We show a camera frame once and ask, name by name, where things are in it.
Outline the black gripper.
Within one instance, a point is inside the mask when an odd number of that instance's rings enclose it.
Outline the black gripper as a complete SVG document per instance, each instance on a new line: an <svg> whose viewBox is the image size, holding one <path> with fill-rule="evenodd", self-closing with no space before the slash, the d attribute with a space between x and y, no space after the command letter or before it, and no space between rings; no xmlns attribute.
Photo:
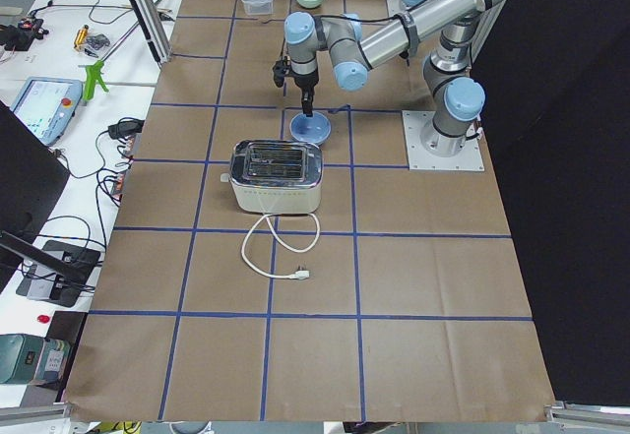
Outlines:
<svg viewBox="0 0 630 434"><path fill-rule="evenodd" d="M293 75L295 84L301 89L301 107L306 117L313 116L313 90L318 84L318 73Z"/></svg>

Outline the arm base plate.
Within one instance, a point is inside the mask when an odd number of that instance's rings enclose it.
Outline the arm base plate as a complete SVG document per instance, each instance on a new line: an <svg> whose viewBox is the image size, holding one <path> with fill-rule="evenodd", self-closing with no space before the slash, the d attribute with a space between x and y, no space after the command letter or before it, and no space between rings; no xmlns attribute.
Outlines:
<svg viewBox="0 0 630 434"><path fill-rule="evenodd" d="M402 111L409 169L483 172L479 138L469 140L474 126L460 138L449 138L434 128L434 114L434 111Z"/></svg>
<svg viewBox="0 0 630 434"><path fill-rule="evenodd" d="M401 13L408 9L408 6L403 0L386 0L388 16L392 17L395 14Z"/></svg>

